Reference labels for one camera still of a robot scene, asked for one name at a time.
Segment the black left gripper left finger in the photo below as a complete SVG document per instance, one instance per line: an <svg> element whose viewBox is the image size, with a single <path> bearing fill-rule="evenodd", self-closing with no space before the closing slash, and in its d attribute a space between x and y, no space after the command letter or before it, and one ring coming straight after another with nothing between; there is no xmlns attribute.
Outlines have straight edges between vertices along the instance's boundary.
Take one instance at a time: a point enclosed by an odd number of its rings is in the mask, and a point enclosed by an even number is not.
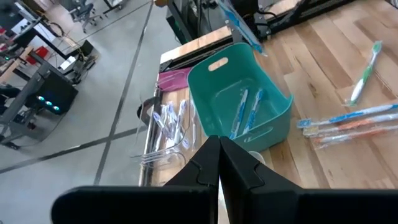
<svg viewBox="0 0 398 224"><path fill-rule="evenodd" d="M81 186L53 203L53 223L217 223L221 144L210 136L161 187Z"/></svg>

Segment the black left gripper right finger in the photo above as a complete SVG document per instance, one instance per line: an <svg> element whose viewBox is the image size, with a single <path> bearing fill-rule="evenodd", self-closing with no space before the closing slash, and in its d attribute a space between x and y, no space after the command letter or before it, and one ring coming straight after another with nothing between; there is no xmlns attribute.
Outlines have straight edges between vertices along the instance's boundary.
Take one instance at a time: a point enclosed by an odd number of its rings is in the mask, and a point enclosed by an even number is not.
<svg viewBox="0 0 398 224"><path fill-rule="evenodd" d="M397 223L396 190L304 189L227 137L220 144L230 223Z"/></svg>

